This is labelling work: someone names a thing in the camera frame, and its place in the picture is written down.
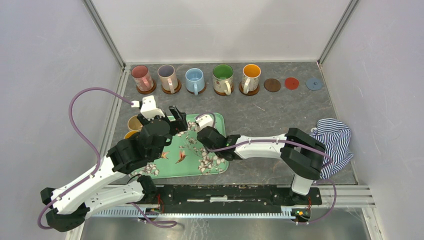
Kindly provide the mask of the blue round coaster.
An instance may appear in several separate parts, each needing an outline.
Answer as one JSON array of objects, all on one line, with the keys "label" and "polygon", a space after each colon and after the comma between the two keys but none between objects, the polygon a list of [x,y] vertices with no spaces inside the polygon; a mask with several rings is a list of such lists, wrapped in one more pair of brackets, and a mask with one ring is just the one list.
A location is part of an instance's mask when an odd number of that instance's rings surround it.
[{"label": "blue round coaster", "polygon": [[311,91],[318,91],[323,87],[323,82],[316,77],[312,77],[305,82],[305,85]]}]

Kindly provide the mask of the blue orange-interior mug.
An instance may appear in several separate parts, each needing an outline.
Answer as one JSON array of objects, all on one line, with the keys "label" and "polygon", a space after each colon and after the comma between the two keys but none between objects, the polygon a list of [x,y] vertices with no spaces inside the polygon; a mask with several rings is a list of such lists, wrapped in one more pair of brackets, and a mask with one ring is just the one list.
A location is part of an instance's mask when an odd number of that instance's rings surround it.
[{"label": "blue orange-interior mug", "polygon": [[132,137],[133,135],[135,135],[136,133],[139,133],[139,131],[136,130],[131,130],[129,132],[127,132],[124,136],[124,139],[129,139],[130,137]]}]

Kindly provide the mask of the beige mug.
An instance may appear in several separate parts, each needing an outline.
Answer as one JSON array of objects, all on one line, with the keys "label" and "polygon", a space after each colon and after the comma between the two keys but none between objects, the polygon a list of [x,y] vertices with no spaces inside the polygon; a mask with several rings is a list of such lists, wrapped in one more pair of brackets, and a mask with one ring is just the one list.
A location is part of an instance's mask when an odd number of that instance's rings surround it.
[{"label": "beige mug", "polygon": [[127,121],[127,127],[129,131],[141,131],[143,125],[139,121],[138,116],[134,115]]}]

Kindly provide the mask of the purple interior mug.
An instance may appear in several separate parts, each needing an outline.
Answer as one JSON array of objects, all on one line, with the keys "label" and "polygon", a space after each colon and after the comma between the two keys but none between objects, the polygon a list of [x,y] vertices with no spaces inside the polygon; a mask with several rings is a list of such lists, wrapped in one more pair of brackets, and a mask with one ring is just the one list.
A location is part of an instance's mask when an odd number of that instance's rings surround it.
[{"label": "purple interior mug", "polygon": [[174,93],[178,86],[178,78],[175,68],[172,65],[165,64],[158,68],[157,74],[160,78],[161,86]]}]

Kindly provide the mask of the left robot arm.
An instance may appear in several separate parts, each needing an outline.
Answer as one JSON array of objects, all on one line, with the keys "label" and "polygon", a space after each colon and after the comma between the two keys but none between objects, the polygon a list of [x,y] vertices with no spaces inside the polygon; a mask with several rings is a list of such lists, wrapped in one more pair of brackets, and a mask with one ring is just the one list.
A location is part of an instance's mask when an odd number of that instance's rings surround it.
[{"label": "left robot arm", "polygon": [[149,175],[112,190],[103,187],[128,176],[162,156],[172,139],[188,129],[187,114],[176,106],[169,106],[173,119],[159,108],[141,106],[137,118],[141,131],[120,140],[86,173],[60,188],[46,187],[40,192],[45,204],[41,216],[47,225],[37,221],[42,229],[67,232],[80,226],[92,215],[121,204],[161,204],[156,185]]}]

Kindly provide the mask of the green interior floral mug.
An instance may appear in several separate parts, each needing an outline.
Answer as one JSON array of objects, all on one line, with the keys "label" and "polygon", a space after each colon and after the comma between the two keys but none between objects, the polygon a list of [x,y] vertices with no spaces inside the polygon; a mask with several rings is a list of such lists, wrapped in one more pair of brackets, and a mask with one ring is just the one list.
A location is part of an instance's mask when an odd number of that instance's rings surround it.
[{"label": "green interior floral mug", "polygon": [[213,89],[218,92],[230,93],[233,84],[234,70],[227,64],[219,64],[213,68]]}]

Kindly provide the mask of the dark wooden coaster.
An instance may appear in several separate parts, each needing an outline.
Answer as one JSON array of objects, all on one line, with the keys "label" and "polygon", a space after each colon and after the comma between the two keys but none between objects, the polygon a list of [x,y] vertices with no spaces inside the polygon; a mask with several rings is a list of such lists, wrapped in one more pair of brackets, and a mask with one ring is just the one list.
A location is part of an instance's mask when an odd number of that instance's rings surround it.
[{"label": "dark wooden coaster", "polygon": [[268,78],[264,81],[264,88],[272,93],[278,92],[281,89],[281,83],[275,78]]}]

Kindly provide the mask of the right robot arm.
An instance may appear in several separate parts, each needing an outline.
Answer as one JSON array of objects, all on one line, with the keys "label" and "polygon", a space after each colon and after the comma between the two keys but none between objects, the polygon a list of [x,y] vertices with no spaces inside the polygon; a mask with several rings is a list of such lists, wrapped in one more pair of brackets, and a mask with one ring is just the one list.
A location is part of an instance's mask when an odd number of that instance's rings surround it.
[{"label": "right robot arm", "polygon": [[294,127],[280,135],[251,137],[224,136],[214,127],[206,126],[197,133],[197,140],[208,152],[227,161],[250,158],[283,160],[294,171],[288,196],[295,204],[302,204],[309,198],[313,182],[321,177],[324,160],[330,159],[323,143]]}]

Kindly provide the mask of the light blue mug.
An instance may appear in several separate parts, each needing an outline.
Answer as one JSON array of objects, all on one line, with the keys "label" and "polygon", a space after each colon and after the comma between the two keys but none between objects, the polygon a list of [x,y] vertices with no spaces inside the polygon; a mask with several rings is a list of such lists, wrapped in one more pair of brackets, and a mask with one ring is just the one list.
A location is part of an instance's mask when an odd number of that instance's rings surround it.
[{"label": "light blue mug", "polygon": [[185,84],[186,89],[197,94],[198,91],[206,86],[203,71],[199,68],[191,68],[187,70],[185,73]]}]

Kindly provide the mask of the pink mug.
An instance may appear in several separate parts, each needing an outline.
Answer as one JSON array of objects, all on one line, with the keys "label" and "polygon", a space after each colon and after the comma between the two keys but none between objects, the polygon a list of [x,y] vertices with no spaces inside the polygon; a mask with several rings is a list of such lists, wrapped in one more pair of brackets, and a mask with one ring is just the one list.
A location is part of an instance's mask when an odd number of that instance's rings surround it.
[{"label": "pink mug", "polygon": [[148,91],[153,87],[155,82],[150,74],[150,71],[145,65],[136,65],[131,69],[131,76],[134,79],[136,87],[142,91]]}]

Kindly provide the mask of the orange interior mug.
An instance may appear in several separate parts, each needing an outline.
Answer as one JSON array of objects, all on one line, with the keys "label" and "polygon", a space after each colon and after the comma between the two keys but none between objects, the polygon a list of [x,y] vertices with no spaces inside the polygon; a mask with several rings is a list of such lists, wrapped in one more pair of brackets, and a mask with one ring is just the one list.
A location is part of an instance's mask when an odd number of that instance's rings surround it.
[{"label": "orange interior mug", "polygon": [[247,64],[244,66],[242,73],[241,84],[243,86],[243,92],[247,94],[249,91],[254,91],[260,82],[260,67],[256,64]]}]

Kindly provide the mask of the red round coaster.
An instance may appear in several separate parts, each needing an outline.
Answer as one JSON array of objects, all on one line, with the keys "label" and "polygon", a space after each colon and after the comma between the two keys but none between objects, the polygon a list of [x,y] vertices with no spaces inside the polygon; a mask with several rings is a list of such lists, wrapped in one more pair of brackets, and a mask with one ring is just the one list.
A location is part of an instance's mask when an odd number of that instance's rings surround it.
[{"label": "red round coaster", "polygon": [[285,79],[284,85],[288,90],[293,91],[293,90],[296,90],[299,87],[300,82],[295,77],[288,77],[288,78]]}]

